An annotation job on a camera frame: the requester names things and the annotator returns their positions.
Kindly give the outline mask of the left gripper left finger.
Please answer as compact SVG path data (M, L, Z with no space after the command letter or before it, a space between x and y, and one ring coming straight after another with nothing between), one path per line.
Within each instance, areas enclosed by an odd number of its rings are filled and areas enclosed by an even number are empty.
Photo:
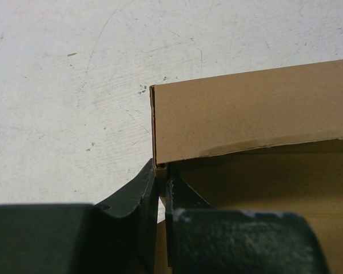
M157 211L151 160L97 204L0 205L0 273L153 273Z

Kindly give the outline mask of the brown cardboard paper box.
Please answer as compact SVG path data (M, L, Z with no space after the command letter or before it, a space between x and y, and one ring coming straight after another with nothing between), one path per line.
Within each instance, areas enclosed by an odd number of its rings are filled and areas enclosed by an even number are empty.
M343 273L343 59L150 87L166 207L175 164L218 210L285 211Z

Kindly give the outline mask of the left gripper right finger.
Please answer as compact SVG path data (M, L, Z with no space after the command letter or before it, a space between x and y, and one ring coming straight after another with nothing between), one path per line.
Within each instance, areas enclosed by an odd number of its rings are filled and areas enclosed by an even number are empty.
M301 215L215 209L175 164L165 188L167 262L173 273L329 273Z

